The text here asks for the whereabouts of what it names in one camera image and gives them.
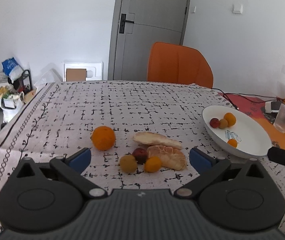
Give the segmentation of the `small red plum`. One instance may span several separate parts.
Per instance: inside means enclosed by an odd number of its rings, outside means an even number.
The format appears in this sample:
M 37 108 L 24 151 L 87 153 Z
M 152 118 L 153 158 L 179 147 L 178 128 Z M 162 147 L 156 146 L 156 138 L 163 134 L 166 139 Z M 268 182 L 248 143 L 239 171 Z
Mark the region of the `small red plum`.
M 134 158 L 136 159 L 136 162 L 139 165 L 143 165 L 144 163 L 146 163 L 148 159 L 148 153 L 144 148 L 136 148 L 133 151 L 132 156 L 134 156 Z

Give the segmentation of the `white plate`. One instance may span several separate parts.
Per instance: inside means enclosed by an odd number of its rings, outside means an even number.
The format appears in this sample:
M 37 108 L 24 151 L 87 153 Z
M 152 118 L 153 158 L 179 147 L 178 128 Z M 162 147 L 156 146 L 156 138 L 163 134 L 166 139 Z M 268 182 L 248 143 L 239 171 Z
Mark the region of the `white plate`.
M 226 113 L 233 113 L 236 124 L 225 129 L 212 128 L 209 124 L 212 118 L 222 119 Z M 236 157 L 262 158 L 267 155 L 272 143 L 267 132 L 255 120 L 244 113 L 226 106 L 208 106 L 202 111 L 204 126 L 210 135 L 223 150 Z M 236 139 L 237 148 L 230 146 L 227 141 Z

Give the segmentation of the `red plum in plate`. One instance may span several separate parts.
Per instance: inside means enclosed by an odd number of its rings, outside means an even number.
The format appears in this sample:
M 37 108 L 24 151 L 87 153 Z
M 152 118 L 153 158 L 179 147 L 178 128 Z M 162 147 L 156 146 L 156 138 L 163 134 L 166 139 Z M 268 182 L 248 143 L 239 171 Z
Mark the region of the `red plum in plate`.
M 212 118 L 209 122 L 210 126 L 212 128 L 219 128 L 220 126 L 220 120 L 218 118 Z

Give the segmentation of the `small orange kumquat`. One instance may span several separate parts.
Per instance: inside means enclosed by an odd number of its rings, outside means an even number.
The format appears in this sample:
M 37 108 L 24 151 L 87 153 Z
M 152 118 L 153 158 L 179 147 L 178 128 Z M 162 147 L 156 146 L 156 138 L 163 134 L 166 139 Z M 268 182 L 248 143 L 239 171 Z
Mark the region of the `small orange kumquat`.
M 147 159 L 144 165 L 144 171 L 149 173 L 157 172 L 162 167 L 162 161 L 159 157 L 153 156 Z

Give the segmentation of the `small kumquat in plate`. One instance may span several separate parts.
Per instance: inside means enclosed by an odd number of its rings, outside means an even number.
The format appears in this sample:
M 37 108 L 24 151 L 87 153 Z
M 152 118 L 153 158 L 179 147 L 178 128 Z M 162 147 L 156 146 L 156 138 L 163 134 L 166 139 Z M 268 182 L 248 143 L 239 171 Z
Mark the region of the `small kumquat in plate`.
M 236 139 L 229 139 L 229 140 L 227 141 L 227 143 L 228 143 L 230 146 L 233 146 L 234 148 L 237 148 L 237 146 L 238 146 L 238 142 L 237 142 Z

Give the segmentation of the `clear plastic cup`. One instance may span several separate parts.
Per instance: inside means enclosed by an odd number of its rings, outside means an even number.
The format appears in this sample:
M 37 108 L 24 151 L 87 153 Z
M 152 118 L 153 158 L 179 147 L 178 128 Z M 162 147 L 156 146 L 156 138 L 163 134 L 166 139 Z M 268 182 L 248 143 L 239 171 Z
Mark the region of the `clear plastic cup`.
M 281 133 L 285 133 L 285 104 L 281 104 L 273 126 Z

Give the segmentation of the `green fruit in plate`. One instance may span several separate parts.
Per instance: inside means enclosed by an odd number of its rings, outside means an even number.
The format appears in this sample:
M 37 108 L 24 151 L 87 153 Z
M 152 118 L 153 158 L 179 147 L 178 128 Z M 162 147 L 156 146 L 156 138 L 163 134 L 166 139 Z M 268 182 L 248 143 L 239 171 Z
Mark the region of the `green fruit in plate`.
M 226 119 L 221 119 L 219 122 L 219 129 L 225 129 L 228 127 L 228 121 Z

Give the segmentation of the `orange fruit in plate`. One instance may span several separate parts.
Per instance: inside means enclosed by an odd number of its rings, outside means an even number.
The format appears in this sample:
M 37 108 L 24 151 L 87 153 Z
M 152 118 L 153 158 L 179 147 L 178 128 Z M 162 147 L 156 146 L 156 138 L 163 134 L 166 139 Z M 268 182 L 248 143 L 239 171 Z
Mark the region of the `orange fruit in plate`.
M 227 121 L 228 127 L 232 127 L 236 124 L 236 117 L 233 113 L 228 112 L 223 118 Z

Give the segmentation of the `grey door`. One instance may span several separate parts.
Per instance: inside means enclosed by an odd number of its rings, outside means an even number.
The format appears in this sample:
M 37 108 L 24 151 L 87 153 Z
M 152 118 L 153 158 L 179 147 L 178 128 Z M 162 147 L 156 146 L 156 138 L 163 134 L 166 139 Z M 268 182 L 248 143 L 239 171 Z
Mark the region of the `grey door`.
M 182 44 L 190 0 L 115 0 L 108 79 L 145 81 L 151 47 L 156 42 Z M 119 34 L 121 14 L 127 23 Z

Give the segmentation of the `white charger block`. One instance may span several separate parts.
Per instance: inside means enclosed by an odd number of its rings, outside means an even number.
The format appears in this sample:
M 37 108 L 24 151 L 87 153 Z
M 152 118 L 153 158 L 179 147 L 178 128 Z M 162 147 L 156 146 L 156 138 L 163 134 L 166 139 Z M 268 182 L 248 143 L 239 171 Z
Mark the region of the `white charger block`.
M 281 104 L 282 102 L 278 100 L 265 102 L 265 113 L 266 114 L 278 113 Z

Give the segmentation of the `white foam packaging board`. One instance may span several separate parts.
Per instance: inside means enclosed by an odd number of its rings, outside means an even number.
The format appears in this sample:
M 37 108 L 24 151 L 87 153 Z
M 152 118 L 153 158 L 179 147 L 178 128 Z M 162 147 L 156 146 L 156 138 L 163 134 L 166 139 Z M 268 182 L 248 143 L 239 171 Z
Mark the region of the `white foam packaging board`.
M 103 62 L 66 62 L 63 81 L 101 81 L 103 80 Z

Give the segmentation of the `olive green small fruit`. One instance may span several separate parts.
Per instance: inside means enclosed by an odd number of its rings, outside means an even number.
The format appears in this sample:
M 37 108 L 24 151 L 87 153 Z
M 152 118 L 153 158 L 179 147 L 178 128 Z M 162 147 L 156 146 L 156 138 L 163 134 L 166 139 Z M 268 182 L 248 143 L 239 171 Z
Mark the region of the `olive green small fruit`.
M 122 156 L 119 165 L 121 170 L 125 173 L 133 173 L 138 167 L 135 157 L 131 154 Z

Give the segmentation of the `white tote bag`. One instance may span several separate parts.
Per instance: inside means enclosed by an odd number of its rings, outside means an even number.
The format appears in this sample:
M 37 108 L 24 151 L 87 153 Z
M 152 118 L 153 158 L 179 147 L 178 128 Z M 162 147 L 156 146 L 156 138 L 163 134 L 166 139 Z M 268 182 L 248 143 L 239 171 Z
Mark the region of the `white tote bag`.
M 23 108 L 24 93 L 10 94 L 7 98 L 0 98 L 0 108 L 3 112 L 3 123 L 9 123 Z

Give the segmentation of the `large orange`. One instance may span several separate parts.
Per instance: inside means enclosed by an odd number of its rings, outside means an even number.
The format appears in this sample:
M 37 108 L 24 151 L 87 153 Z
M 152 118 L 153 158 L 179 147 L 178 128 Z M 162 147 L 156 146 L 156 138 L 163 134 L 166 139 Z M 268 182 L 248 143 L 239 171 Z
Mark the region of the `large orange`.
M 116 137 L 114 131 L 110 127 L 99 126 L 94 129 L 91 140 L 97 150 L 107 151 L 114 146 Z

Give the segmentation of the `white light switch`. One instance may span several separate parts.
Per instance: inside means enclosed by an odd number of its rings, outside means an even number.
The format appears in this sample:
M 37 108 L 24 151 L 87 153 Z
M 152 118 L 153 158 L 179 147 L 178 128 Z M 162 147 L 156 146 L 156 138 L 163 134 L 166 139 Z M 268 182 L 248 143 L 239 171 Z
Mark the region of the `white light switch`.
M 233 4 L 233 14 L 242 14 L 243 13 L 243 4 L 242 3 L 236 3 Z

